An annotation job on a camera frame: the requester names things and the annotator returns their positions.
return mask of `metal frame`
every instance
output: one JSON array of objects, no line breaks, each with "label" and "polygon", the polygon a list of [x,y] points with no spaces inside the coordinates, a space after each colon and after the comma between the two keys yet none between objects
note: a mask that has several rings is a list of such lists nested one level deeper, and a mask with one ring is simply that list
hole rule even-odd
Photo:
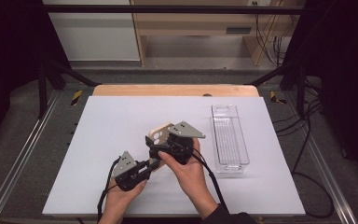
[{"label": "metal frame", "polygon": [[[284,91],[285,98],[287,99],[288,104],[292,108],[293,112],[296,113],[295,106],[295,96],[290,91]],[[308,125],[304,125],[303,128],[300,129],[303,137],[305,138],[308,133]],[[342,193],[341,188],[339,187],[338,182],[334,178],[333,173],[331,172],[327,162],[324,159],[321,151],[316,144],[315,139],[310,133],[310,137],[308,140],[308,146],[310,149],[310,155],[315,163],[316,168],[318,169],[319,175],[324,182],[324,186],[329,191],[331,197],[333,198],[333,202],[336,208],[336,212],[341,219],[343,224],[355,224],[357,223],[356,218],[345,199],[344,194]]]},{"label": "metal frame", "polygon": [[52,111],[54,110],[55,105],[57,104],[57,100],[60,96],[60,91],[54,91],[49,100],[49,106],[43,118],[38,119],[31,134],[29,135],[27,141],[25,142],[22,150],[11,167],[4,183],[0,188],[0,214],[7,202],[8,197],[10,196],[11,191],[14,189],[18,179],[21,176],[21,172],[25,167],[29,157],[31,156],[32,151],[34,150],[34,146],[39,139],[39,136],[43,132],[46,124],[48,123],[48,119]]},{"label": "metal frame", "polygon": [[128,5],[26,5],[30,12],[51,13],[195,13],[304,15],[321,11],[303,7],[225,7],[225,6],[128,6]]}]

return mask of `clear plastic container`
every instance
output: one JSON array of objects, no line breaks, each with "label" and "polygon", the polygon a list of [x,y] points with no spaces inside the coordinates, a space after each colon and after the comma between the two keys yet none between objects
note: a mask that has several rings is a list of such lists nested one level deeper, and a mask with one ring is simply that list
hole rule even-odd
[{"label": "clear plastic container", "polygon": [[249,164],[240,119],[235,105],[212,105],[213,151],[220,176],[241,177]]}]

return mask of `floor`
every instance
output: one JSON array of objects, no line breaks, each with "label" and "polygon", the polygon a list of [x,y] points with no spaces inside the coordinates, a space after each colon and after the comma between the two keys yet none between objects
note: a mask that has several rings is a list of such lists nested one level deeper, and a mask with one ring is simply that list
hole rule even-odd
[{"label": "floor", "polygon": [[[240,38],[182,36],[155,37],[150,41],[146,65],[136,63],[84,64],[76,63],[76,70],[94,81],[102,83],[225,83],[244,84],[265,75],[275,68],[267,58],[263,64],[254,67]],[[70,77],[65,77],[68,84],[64,91],[53,91],[49,87],[49,96],[57,96],[57,104],[51,111],[50,118],[43,126],[43,132],[38,135],[32,151],[13,179],[15,187],[3,200],[0,207],[0,222],[2,223],[75,223],[72,218],[57,219],[41,214],[48,191],[54,183],[55,176],[61,166],[66,150],[71,142],[76,124],[81,116],[87,96],[92,94],[92,88],[82,85]],[[275,77],[258,90],[264,97],[271,120],[277,131],[284,129],[296,120],[296,113],[290,105],[295,91],[281,91],[280,77]],[[315,85],[320,85],[318,78],[310,77]],[[70,105],[74,92],[83,90],[76,105]],[[271,92],[276,99],[271,99]],[[315,92],[306,92],[307,102],[316,99]],[[0,187],[15,164],[18,155],[23,152],[24,144],[37,122],[38,114],[37,83],[31,82],[12,92],[11,108],[0,127]],[[327,218],[304,217],[263,217],[260,223],[358,223],[358,164],[342,158],[340,143],[337,141],[328,120],[317,108],[311,116],[311,140],[316,143],[317,151],[323,155],[339,189],[348,204],[352,220],[344,220],[340,216],[339,205],[332,216]],[[299,149],[304,142],[301,125],[294,126],[286,132],[278,132],[283,154],[288,166],[296,163]],[[318,162],[312,155],[312,144],[306,145],[301,157],[298,171],[311,176],[318,183],[323,183],[323,175]],[[326,194],[320,187],[295,175],[294,180],[298,193],[311,214],[324,215],[330,209]],[[95,223],[94,219],[85,219]],[[152,223],[156,220],[126,219],[125,223]]]}]

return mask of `human hand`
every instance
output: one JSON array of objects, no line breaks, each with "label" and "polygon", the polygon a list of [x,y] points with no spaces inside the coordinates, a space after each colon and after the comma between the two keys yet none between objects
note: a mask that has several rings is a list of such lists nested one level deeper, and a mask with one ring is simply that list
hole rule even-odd
[{"label": "human hand", "polygon": [[[194,148],[200,151],[199,139],[193,138]],[[158,155],[170,167],[178,179],[183,192],[194,204],[202,219],[209,216],[217,207],[217,203],[209,192],[202,164],[191,157],[187,164],[182,165],[171,155],[159,151]]]},{"label": "human hand", "polygon": [[116,186],[116,180],[112,179],[109,183],[109,188],[111,189],[106,194],[105,208],[99,223],[121,223],[127,208],[130,206],[130,203],[142,192],[142,190],[144,190],[145,185],[146,180],[139,183],[132,190],[123,191],[118,186]]}]

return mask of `cabinet door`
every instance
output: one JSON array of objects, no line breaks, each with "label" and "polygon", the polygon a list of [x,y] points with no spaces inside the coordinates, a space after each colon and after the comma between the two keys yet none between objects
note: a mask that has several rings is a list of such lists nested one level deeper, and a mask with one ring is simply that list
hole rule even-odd
[{"label": "cabinet door", "polygon": [[[43,0],[45,4],[128,5],[126,0]],[[49,13],[69,61],[139,61],[129,14]]]}]

